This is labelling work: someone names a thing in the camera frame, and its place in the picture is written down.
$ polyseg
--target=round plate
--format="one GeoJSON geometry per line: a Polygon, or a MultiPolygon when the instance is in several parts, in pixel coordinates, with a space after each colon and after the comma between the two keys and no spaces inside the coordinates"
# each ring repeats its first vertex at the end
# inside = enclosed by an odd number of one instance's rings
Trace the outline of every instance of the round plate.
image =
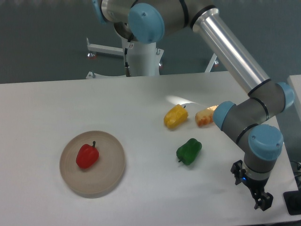
{"type": "Polygon", "coordinates": [[[77,194],[96,198],[111,191],[121,179],[126,165],[120,142],[102,131],[82,133],[69,142],[60,159],[60,172],[67,185],[77,194]],[[99,152],[98,160],[88,169],[76,164],[76,157],[84,144],[93,145],[99,152]]]}

